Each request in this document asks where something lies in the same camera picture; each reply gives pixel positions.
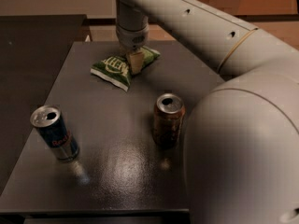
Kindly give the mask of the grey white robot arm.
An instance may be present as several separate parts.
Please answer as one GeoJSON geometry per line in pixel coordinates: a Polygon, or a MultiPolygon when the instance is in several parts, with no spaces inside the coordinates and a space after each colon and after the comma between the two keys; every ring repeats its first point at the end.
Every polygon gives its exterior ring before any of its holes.
{"type": "Polygon", "coordinates": [[[118,2],[123,45],[147,16],[226,80],[184,134],[192,224],[299,224],[297,50],[196,0],[118,2]]]}

